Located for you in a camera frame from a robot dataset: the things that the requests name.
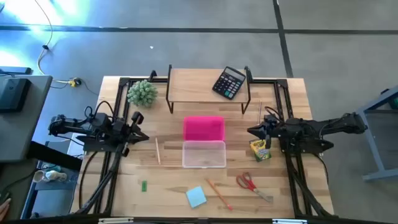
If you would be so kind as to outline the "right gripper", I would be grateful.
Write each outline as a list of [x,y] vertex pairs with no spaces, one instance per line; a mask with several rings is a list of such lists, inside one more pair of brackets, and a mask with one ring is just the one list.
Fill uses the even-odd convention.
[[248,133],[256,136],[259,139],[280,138],[283,135],[283,125],[276,120],[268,119],[253,127],[248,128]]

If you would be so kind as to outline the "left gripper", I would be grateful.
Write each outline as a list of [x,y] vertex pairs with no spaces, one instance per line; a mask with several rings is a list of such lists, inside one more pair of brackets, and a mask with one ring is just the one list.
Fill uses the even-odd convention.
[[147,141],[149,138],[145,133],[141,131],[141,128],[132,124],[129,126],[124,119],[117,119],[114,123],[114,132],[115,138],[119,144],[125,144],[128,142],[129,144],[135,144],[142,141]]

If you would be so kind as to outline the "yellow Crayola crayon box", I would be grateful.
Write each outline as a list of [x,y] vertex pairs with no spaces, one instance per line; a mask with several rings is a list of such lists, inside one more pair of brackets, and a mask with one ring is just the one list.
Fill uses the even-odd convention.
[[249,142],[250,148],[257,162],[271,158],[270,144],[263,139],[255,139]]

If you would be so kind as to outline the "red handled scissors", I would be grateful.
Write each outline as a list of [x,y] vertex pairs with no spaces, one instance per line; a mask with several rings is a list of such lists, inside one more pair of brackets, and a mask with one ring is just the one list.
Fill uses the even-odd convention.
[[241,175],[237,175],[236,182],[241,188],[248,189],[248,190],[256,193],[258,196],[263,198],[266,202],[272,203],[274,201],[273,196],[266,195],[264,192],[261,192],[256,187],[256,185],[252,181],[252,177],[251,177],[250,173],[243,172]]

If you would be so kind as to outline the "orange pencil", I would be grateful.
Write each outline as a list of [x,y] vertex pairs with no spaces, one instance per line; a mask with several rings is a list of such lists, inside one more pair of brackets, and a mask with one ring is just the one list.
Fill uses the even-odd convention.
[[210,187],[214,190],[215,194],[217,194],[218,198],[227,206],[228,210],[233,211],[232,206],[225,200],[225,198],[221,195],[221,193],[216,188],[215,184],[210,179],[205,179]]

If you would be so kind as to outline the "light blue sticky note pad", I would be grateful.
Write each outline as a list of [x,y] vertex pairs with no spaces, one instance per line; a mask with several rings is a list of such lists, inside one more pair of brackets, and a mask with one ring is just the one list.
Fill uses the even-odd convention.
[[192,208],[197,208],[198,206],[207,202],[205,193],[201,186],[190,189],[186,192],[187,200]]

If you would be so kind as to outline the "green artificial potted plant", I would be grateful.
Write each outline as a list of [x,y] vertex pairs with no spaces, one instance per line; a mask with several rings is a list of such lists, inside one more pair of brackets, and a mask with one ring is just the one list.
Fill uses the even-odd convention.
[[138,107],[150,108],[158,95],[157,88],[147,80],[135,82],[127,91],[127,101]]

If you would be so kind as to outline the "black desk calculator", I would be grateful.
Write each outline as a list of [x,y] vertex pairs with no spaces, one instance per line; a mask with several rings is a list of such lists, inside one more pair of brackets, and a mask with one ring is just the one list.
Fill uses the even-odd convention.
[[245,79],[246,76],[242,72],[231,67],[225,67],[215,81],[212,90],[229,100],[233,100]]

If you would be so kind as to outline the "clear pencil box pink lid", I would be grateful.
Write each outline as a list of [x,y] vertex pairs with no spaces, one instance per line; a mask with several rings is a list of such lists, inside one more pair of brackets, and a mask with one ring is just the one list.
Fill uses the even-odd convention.
[[183,121],[182,166],[225,168],[225,123],[222,116],[187,116]]

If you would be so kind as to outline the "wooden shelf riser black legs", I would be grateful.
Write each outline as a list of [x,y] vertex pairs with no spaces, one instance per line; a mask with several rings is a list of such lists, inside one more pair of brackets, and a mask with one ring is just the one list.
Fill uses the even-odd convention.
[[238,70],[246,76],[246,79],[233,100],[212,90],[223,70],[169,67],[165,97],[169,111],[174,112],[175,103],[232,103],[240,104],[241,112],[245,113],[251,102],[251,70],[247,66]]

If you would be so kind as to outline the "white rolled cup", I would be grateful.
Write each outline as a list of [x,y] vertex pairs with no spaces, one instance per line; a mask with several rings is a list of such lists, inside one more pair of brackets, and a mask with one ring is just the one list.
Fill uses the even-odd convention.
[[43,170],[38,170],[34,173],[33,176],[33,182],[50,182],[50,181],[59,181],[59,182],[64,182],[67,180],[67,174],[58,172],[55,170],[51,171],[43,171]]

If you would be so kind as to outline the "grey side table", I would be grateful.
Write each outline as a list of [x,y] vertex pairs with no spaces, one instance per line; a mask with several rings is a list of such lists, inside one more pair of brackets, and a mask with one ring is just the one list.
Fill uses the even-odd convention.
[[0,77],[0,95],[5,88],[9,89],[7,83],[15,85],[18,78],[29,80],[30,85],[20,111],[0,112],[0,163],[17,162],[27,157],[53,79],[50,75]]

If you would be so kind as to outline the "blue storage bin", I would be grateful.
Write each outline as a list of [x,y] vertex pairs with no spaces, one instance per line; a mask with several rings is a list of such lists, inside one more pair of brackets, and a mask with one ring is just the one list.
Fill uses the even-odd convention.
[[70,212],[78,171],[64,167],[61,167],[60,171],[67,175],[64,182],[30,182],[21,219],[54,217]]

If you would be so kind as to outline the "flat dark device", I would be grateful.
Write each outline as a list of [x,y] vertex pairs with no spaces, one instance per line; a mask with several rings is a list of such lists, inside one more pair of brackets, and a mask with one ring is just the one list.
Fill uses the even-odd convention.
[[0,66],[0,74],[5,75],[30,75],[32,69],[30,67],[6,67]]

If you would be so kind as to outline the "person's hand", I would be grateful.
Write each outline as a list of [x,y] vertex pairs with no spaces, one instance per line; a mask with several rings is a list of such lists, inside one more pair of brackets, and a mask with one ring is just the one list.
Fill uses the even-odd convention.
[[8,198],[4,201],[3,204],[0,205],[0,222],[5,219],[5,216],[7,215],[7,212],[9,210],[11,198]]

